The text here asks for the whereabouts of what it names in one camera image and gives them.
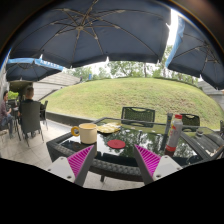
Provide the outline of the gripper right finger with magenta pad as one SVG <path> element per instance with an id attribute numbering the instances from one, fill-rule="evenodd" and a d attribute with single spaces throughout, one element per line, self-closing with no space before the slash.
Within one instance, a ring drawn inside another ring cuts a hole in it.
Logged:
<path id="1" fill-rule="evenodd" d="M 182 169 L 182 167 L 168 155 L 159 156 L 139 145 L 135 145 L 134 156 L 145 185 Z"/>

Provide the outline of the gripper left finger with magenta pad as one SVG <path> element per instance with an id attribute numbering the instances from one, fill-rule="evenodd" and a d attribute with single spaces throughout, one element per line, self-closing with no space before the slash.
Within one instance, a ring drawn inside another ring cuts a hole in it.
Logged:
<path id="1" fill-rule="evenodd" d="M 47 171 L 82 186 L 94 157 L 95 149 L 93 145 L 90 145 L 68 158 L 59 157 L 47 168 Z"/>

